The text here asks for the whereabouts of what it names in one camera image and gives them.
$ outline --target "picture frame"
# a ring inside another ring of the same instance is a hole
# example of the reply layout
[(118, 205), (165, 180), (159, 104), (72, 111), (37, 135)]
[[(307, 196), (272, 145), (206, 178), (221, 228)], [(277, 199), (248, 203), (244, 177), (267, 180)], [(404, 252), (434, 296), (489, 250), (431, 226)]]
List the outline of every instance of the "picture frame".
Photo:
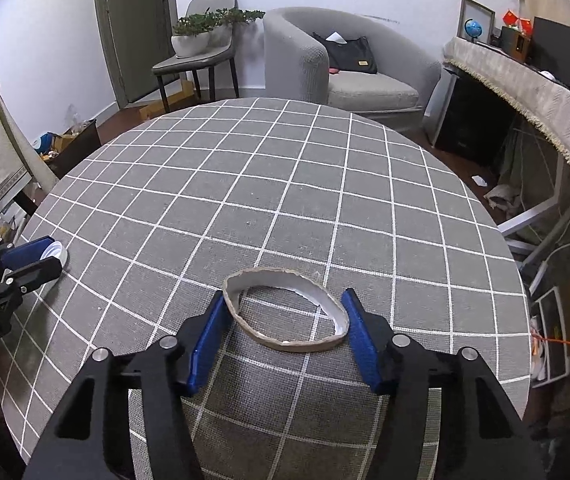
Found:
[(482, 27), (482, 34), (477, 41), (489, 44), (492, 30), (494, 30), (495, 18), (496, 13), (489, 7), (485, 7), (483, 4), (473, 0), (461, 0), (458, 33), (456, 35), (464, 40), (472, 41), (472, 37), (465, 32), (465, 22), (467, 20), (476, 20)]

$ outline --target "blue gripper pad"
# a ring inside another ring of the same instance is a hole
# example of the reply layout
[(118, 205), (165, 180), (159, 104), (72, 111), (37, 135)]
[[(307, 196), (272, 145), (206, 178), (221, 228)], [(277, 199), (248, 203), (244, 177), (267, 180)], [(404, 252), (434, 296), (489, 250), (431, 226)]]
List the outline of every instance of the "blue gripper pad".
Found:
[(350, 317), (347, 335), (361, 377), (372, 392), (380, 395), (383, 380), (379, 371), (379, 355), (384, 355), (394, 332), (384, 317), (365, 312), (353, 288), (345, 290), (341, 303)]
[(209, 371), (219, 351), (220, 339), (232, 323), (232, 316), (222, 294), (208, 311), (209, 317), (190, 357), (190, 376), (185, 384), (190, 397), (207, 383)]
[(38, 240), (10, 249), (1, 256), (1, 264), (4, 269), (10, 270), (18, 270), (29, 264), (33, 264), (41, 259), (43, 251), (53, 243), (54, 238), (44, 236)]

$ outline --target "armrest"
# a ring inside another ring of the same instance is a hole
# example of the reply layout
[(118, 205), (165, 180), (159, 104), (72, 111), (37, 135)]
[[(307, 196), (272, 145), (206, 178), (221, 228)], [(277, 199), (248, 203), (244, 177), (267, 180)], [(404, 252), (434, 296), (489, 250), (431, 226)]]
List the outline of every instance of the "armrest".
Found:
[(365, 36), (379, 72), (398, 79), (418, 91), (417, 106), (425, 108), (440, 80), (441, 63), (417, 44), (382, 23), (367, 20)]
[(267, 97), (326, 104), (329, 58), (325, 48), (280, 13), (267, 12), (263, 27)]

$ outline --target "green plant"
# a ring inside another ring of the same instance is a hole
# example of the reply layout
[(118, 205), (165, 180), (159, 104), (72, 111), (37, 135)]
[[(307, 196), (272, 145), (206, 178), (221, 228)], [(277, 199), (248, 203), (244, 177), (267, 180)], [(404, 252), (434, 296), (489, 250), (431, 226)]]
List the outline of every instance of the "green plant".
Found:
[(196, 36), (210, 32), (219, 25), (233, 23), (250, 23), (261, 19), (265, 13), (261, 10), (217, 9), (210, 12), (206, 9), (203, 14), (190, 14), (179, 20), (172, 27), (175, 36)]

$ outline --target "black handbag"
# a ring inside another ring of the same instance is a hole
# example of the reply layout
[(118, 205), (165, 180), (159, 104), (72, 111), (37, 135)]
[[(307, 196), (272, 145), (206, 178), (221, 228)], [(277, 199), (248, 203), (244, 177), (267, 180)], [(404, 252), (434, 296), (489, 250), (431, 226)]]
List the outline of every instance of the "black handbag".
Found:
[(365, 36), (357, 40), (347, 40), (347, 43), (327, 41), (316, 33), (313, 33), (312, 37), (327, 50), (329, 68), (366, 74), (375, 74), (379, 71)]

